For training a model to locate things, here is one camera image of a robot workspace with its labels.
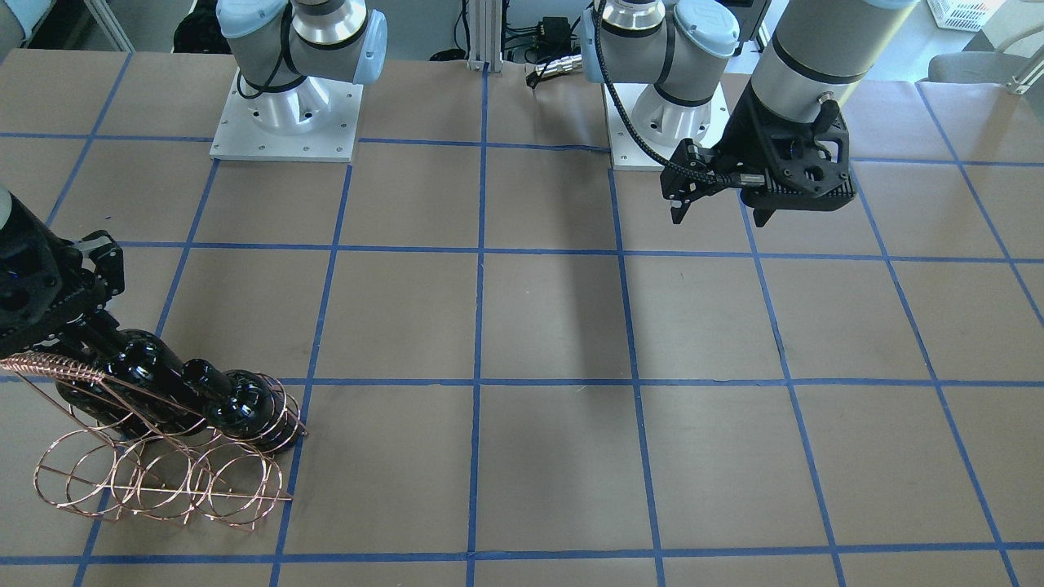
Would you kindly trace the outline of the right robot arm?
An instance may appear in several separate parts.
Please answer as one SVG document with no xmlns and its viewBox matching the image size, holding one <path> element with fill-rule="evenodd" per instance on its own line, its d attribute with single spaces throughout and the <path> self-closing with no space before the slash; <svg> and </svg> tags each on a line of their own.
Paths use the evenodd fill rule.
<svg viewBox="0 0 1044 587">
<path fill-rule="evenodd" d="M 219 31 L 237 74 L 211 156 L 216 161 L 312 157 L 347 162 L 362 86 L 387 58 L 387 18 L 362 1 L 219 1 Z M 104 231 L 56 236 L 2 190 L 2 357 L 70 338 L 114 354 L 123 345 L 106 312 L 126 289 L 122 250 Z"/>
</svg>

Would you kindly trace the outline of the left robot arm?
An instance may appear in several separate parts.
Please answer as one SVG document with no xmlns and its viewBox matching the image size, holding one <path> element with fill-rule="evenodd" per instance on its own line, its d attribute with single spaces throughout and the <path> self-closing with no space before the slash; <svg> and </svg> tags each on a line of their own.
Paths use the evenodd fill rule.
<svg viewBox="0 0 1044 587">
<path fill-rule="evenodd" d="M 695 201 L 741 194 L 763 227 L 779 210 L 833 212 L 857 194 L 843 105 L 914 1 L 790 1 L 728 117 L 699 145 L 741 24 L 720 2 L 597 1 L 579 18 L 584 71 L 662 171 L 672 222 Z"/>
</svg>

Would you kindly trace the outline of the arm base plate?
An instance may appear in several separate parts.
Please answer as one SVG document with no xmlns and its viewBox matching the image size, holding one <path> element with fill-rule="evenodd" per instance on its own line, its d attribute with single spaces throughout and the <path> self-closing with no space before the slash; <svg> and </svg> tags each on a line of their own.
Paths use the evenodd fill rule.
<svg viewBox="0 0 1044 587">
<path fill-rule="evenodd" d="M 631 125 L 657 155 L 668 159 L 683 139 L 690 138 L 702 148 L 712 148 L 723 137 L 728 105 L 723 89 L 716 86 L 708 103 L 683 107 L 667 103 L 648 83 L 615 85 Z M 657 164 L 630 136 L 622 116 L 608 89 L 603 89 L 606 122 L 613 168 L 621 171 L 660 171 Z"/>
<path fill-rule="evenodd" d="M 286 92 L 256 96 L 247 83 L 234 77 L 210 156 L 221 161 L 349 164 L 364 89 L 309 77 Z"/>
</svg>

